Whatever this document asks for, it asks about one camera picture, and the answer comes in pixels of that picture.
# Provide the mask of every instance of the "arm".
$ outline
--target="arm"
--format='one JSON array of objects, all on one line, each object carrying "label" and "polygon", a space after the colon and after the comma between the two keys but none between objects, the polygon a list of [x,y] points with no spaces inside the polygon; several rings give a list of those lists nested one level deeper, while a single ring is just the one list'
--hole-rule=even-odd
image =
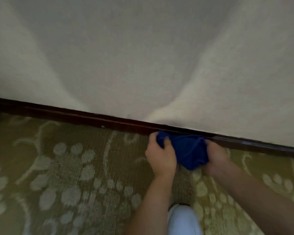
[{"label": "arm", "polygon": [[205,166],[211,175],[249,214],[267,235],[294,235],[294,203],[251,177],[226,156],[225,150],[208,141],[210,162]]},{"label": "arm", "polygon": [[146,157],[155,174],[154,180],[130,222],[127,235],[166,235],[168,208],[176,169],[176,156],[171,142],[165,139],[162,149],[156,142],[157,133],[149,137]]}]

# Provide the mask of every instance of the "white wall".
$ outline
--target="white wall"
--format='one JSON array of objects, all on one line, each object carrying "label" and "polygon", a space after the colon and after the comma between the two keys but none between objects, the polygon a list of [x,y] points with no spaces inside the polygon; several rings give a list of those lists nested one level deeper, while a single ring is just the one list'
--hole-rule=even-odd
[{"label": "white wall", "polygon": [[294,146],[294,0],[0,0],[0,97]]}]

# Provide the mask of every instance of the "hand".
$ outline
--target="hand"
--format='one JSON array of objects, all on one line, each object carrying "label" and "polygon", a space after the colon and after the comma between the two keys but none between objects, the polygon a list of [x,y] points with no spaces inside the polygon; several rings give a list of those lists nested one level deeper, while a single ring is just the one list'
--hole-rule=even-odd
[{"label": "hand", "polygon": [[152,133],[149,136],[149,144],[145,152],[147,161],[154,171],[155,178],[166,177],[174,178],[176,170],[176,156],[170,139],[167,137],[164,140],[165,148],[162,149],[156,142],[158,132]]},{"label": "hand", "polygon": [[207,153],[209,162],[203,166],[204,172],[210,176],[215,175],[217,170],[220,170],[230,159],[227,156],[225,149],[215,142],[205,140],[207,143]]}]

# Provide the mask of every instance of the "cloth fold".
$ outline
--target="cloth fold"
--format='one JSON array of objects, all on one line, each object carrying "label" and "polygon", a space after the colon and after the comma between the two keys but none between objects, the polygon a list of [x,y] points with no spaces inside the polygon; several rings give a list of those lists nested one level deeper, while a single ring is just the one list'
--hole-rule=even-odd
[{"label": "cloth fold", "polygon": [[166,137],[171,140],[177,163],[186,169],[195,170],[209,161],[205,138],[198,135],[173,135],[160,130],[156,140],[162,148]]}]

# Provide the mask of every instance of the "carpet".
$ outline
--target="carpet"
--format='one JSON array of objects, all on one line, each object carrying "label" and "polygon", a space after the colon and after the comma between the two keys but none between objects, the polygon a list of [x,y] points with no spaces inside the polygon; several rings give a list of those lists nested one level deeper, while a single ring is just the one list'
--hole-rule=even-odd
[{"label": "carpet", "polygon": [[[148,137],[0,114],[0,234],[122,234],[149,184]],[[248,174],[294,201],[294,159],[227,149]],[[205,235],[262,234],[201,170],[179,167],[171,203]]]}]

